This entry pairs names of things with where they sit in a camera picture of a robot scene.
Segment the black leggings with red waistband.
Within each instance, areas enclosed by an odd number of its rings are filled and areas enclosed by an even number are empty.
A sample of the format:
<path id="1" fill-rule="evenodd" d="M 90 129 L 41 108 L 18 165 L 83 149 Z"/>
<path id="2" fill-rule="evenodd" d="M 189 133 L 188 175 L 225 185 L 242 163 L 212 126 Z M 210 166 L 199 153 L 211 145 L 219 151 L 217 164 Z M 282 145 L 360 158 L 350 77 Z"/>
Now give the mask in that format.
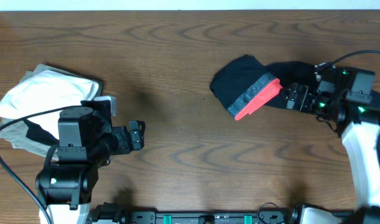
<path id="1" fill-rule="evenodd" d="M 360 68 L 338 67 L 335 62 L 311 65 L 301 61 L 263 65 L 252 55 L 243 55 L 215 73 L 210 90 L 235 119 L 240 120 L 262 106 L 284 110 L 283 88 L 299 83 L 316 90 L 322 81 L 350 84 Z M 371 90 L 371 106 L 380 109 L 380 93 Z"/>

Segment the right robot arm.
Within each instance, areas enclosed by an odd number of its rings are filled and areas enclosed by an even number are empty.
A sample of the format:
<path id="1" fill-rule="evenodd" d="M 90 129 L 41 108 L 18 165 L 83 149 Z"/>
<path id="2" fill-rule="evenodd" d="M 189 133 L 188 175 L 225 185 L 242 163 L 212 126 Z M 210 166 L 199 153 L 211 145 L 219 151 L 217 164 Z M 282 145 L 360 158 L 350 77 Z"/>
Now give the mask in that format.
<path id="1" fill-rule="evenodd" d="M 281 92 L 285 107 L 312 114 L 342 141 L 356 193 L 355 211 L 345 219 L 303 207 L 299 223 L 380 223 L 380 109 L 372 107 L 371 85 L 322 81 L 316 90 L 293 83 Z"/>

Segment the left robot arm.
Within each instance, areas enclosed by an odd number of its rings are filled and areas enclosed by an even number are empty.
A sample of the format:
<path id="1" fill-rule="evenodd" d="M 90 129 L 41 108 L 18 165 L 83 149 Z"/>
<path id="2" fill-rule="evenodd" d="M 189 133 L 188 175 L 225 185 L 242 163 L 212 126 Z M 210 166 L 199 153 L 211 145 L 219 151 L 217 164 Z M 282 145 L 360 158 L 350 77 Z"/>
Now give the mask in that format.
<path id="1" fill-rule="evenodd" d="M 117 206 L 100 206 L 90 215 L 92 191 L 98 169 L 112 156 L 130 154 L 144 147 L 146 124 L 130 121 L 114 127 L 109 110 L 86 106 L 60 112 L 59 143 L 52 146 L 35 180 L 43 205 L 42 223 L 124 223 L 127 215 Z"/>

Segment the black folded garment in pile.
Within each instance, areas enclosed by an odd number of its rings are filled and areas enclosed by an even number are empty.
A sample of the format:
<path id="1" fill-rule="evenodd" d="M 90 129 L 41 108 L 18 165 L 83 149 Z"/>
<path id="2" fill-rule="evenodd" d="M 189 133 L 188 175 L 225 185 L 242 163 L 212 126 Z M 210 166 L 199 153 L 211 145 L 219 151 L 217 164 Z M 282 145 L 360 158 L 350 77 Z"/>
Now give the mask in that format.
<path id="1" fill-rule="evenodd" d="M 26 138 L 47 146 L 53 146 L 59 143 L 57 138 L 55 138 L 48 131 L 44 130 L 39 124 L 33 123 L 28 119 L 24 120 L 24 124 L 28 127 L 25 135 Z"/>

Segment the beige folded garment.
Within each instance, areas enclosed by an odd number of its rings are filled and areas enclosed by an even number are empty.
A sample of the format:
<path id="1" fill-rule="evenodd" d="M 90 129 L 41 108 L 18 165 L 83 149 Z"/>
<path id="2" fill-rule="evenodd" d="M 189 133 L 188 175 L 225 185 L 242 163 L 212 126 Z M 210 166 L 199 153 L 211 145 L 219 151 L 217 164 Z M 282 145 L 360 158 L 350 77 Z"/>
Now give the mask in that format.
<path id="1" fill-rule="evenodd" d="M 80 77 L 80 78 L 85 78 L 80 75 L 76 75 L 74 73 L 64 71 L 58 68 L 54 68 L 48 65 L 44 64 L 38 64 L 38 66 L 35 68 L 33 71 L 27 71 L 25 75 L 21 78 L 18 84 L 20 82 L 23 82 L 24 80 L 33 77 L 34 75 L 46 71 L 46 70 L 51 70 L 55 71 L 58 73 L 62 73 L 64 75 L 71 75 L 74 77 Z M 100 91 L 98 91 L 98 95 L 96 97 L 99 97 L 101 95 L 101 91 L 103 88 L 103 84 L 101 81 L 97 81 L 94 79 L 89 79 L 96 81 L 101 84 Z M 60 117 L 60 112 L 56 111 L 53 113 L 48 113 L 40 116 L 36 116 L 33 118 L 28 119 L 29 121 L 33 123 L 39 124 L 44 130 L 48 131 L 50 134 L 52 134 L 55 138 L 58 139 L 58 119 Z M 0 126 L 3 124 L 6 124 L 10 121 L 13 121 L 14 119 L 7 119 L 7 118 L 2 118 L 0 122 Z M 25 149 L 28 152 L 31 152 L 33 154 L 36 154 L 38 156 L 46 156 L 47 150 L 49 149 L 49 146 L 45 144 L 41 144 L 35 141 L 32 141 L 28 138 L 26 138 L 26 132 L 28 130 L 28 127 L 24 124 L 23 121 L 18 122 L 16 124 L 12 124 L 2 131 L 0 131 L 0 138 L 6 140 L 7 142 L 11 143 L 13 148 L 15 149 Z"/>

